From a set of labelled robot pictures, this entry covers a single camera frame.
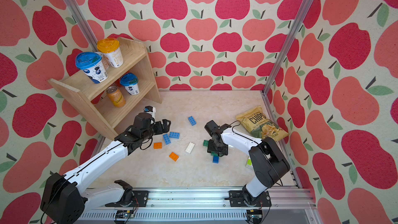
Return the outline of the yellow chips bag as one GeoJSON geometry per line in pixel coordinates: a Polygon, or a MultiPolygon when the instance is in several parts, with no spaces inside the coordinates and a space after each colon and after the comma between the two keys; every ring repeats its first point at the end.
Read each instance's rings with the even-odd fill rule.
{"type": "Polygon", "coordinates": [[[256,106],[235,118],[254,138],[272,138],[278,142],[288,136],[288,132],[267,118],[261,106],[256,106]]]}

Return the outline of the left aluminium frame post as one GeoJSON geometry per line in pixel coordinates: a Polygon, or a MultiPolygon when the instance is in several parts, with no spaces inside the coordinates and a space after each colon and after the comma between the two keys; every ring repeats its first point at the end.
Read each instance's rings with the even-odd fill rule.
{"type": "Polygon", "coordinates": [[[76,20],[80,30],[83,33],[83,36],[87,40],[91,49],[96,52],[97,49],[97,38],[95,37],[89,23],[87,22],[86,18],[82,14],[80,7],[76,0],[63,0],[66,6],[68,7],[71,15],[76,20]]]}

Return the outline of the small blue lid cup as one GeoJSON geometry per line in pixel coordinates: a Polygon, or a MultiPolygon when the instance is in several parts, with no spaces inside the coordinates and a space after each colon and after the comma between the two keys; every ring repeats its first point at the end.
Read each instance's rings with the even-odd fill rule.
{"type": "Polygon", "coordinates": [[[138,95],[140,89],[138,86],[138,78],[132,73],[127,73],[120,78],[120,84],[130,95],[138,95]]]}

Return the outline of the dark blue lego brick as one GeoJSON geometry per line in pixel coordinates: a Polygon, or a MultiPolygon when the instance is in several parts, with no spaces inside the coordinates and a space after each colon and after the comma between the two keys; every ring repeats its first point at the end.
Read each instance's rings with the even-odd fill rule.
{"type": "Polygon", "coordinates": [[[219,157],[214,156],[213,159],[212,159],[212,162],[218,164],[219,163],[219,157]]]}

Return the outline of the aluminium frame post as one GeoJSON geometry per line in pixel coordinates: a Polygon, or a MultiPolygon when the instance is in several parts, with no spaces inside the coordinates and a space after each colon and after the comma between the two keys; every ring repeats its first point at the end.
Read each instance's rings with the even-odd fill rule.
{"type": "Polygon", "coordinates": [[[83,36],[87,40],[91,49],[96,52],[97,49],[97,38],[95,37],[89,23],[87,22],[86,18],[82,14],[80,7],[76,0],[63,0],[66,6],[68,7],[71,15],[76,20],[80,30],[83,33],[83,36]]]}
{"type": "Polygon", "coordinates": [[[314,0],[303,0],[296,17],[293,21],[291,28],[289,29],[289,33],[286,37],[286,40],[282,46],[281,52],[277,55],[276,61],[273,69],[271,70],[270,76],[267,78],[267,82],[265,84],[264,90],[262,91],[262,96],[266,97],[269,89],[271,88],[272,83],[275,81],[275,78],[281,68],[283,60],[287,57],[287,53],[290,50],[296,34],[299,32],[300,28],[304,26],[304,19],[312,5],[314,0]]]}

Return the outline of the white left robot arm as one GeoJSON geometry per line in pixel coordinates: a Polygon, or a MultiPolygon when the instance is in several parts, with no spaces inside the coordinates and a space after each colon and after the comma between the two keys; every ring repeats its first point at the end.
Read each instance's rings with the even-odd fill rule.
{"type": "Polygon", "coordinates": [[[110,204],[116,207],[141,206],[140,198],[131,185],[123,180],[90,189],[89,186],[120,160],[153,140],[155,135],[169,132],[171,121],[155,121],[151,115],[140,113],[134,124],[115,137],[104,150],[63,175],[52,174],[46,181],[40,209],[56,224],[73,224],[94,208],[110,204]]]}

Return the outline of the light blue lego brick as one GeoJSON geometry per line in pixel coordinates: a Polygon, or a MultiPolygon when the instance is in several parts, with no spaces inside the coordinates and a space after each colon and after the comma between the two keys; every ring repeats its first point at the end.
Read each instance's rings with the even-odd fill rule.
{"type": "Polygon", "coordinates": [[[164,138],[164,141],[165,141],[165,144],[166,144],[166,145],[169,145],[169,144],[171,143],[171,140],[170,140],[168,134],[164,134],[164,135],[163,135],[163,138],[164,138]]]}
{"type": "Polygon", "coordinates": [[[194,126],[194,125],[197,124],[197,122],[195,121],[195,119],[194,119],[192,116],[190,116],[190,117],[188,118],[188,120],[189,120],[189,122],[190,122],[190,124],[191,124],[192,126],[194,126]]]}
{"type": "Polygon", "coordinates": [[[180,133],[177,133],[177,132],[170,132],[170,133],[169,133],[169,138],[170,138],[170,139],[179,139],[179,138],[180,138],[180,133]]]}

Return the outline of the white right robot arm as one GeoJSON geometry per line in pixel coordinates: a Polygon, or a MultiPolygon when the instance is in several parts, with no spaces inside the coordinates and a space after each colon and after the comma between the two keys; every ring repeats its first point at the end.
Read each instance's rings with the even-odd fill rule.
{"type": "Polygon", "coordinates": [[[233,130],[229,124],[217,125],[213,120],[205,125],[210,135],[207,152],[217,157],[228,155],[232,146],[248,155],[252,162],[255,177],[241,191],[230,191],[227,200],[232,207],[271,206],[267,190],[273,187],[290,171],[284,154],[270,138],[253,138],[233,130]]]}

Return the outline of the right aluminium frame post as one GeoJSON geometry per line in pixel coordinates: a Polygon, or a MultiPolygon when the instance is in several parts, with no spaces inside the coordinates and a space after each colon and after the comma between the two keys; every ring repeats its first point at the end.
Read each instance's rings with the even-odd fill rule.
{"type": "Polygon", "coordinates": [[[265,84],[264,90],[262,91],[262,96],[266,97],[269,89],[271,88],[272,83],[275,81],[275,78],[281,68],[283,60],[287,57],[287,53],[290,50],[296,34],[299,32],[300,28],[304,26],[304,19],[312,5],[314,0],[303,0],[296,17],[293,21],[291,28],[289,29],[289,33],[286,37],[286,40],[282,46],[281,52],[277,55],[276,61],[273,69],[271,70],[270,76],[267,78],[267,82],[265,84]]]}

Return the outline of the orange lid yogurt cup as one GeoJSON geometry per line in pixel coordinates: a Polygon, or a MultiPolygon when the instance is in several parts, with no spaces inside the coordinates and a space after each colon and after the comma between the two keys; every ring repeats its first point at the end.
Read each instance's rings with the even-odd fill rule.
{"type": "Polygon", "coordinates": [[[115,38],[106,38],[97,42],[97,49],[101,52],[110,65],[119,68],[124,60],[120,50],[120,42],[115,38]]]}

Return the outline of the white lego brick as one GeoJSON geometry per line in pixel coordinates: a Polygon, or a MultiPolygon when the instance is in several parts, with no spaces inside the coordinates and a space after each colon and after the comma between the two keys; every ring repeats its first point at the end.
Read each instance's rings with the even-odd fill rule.
{"type": "Polygon", "coordinates": [[[185,150],[187,153],[192,153],[193,149],[195,147],[195,143],[190,142],[185,150]]]}

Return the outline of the orange drink can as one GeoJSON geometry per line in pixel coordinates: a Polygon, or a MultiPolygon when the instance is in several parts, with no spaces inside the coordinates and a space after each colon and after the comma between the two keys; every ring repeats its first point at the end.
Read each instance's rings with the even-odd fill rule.
{"type": "Polygon", "coordinates": [[[125,106],[126,103],[125,98],[118,87],[116,86],[108,87],[106,93],[115,107],[125,106]]]}

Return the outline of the blue lid yogurt cup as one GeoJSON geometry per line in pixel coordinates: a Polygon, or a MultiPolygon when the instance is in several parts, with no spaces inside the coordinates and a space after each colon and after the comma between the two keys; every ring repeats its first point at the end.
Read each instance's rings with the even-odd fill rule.
{"type": "Polygon", "coordinates": [[[77,55],[75,65],[95,84],[104,82],[108,74],[102,62],[102,56],[94,52],[82,52],[77,55]]]}

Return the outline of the small orange lego brick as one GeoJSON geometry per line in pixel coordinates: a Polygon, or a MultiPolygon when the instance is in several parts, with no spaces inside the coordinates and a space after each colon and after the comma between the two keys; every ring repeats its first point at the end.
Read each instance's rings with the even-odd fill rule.
{"type": "Polygon", "coordinates": [[[157,143],[153,144],[154,149],[162,149],[162,147],[163,147],[163,143],[161,143],[161,142],[157,142],[157,143]]]}

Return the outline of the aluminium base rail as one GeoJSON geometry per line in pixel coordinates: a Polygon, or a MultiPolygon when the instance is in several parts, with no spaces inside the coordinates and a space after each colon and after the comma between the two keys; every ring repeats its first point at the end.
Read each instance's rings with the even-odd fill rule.
{"type": "Polygon", "coordinates": [[[320,224],[310,191],[274,187],[254,205],[239,187],[145,188],[145,206],[99,207],[79,224],[320,224]]]}

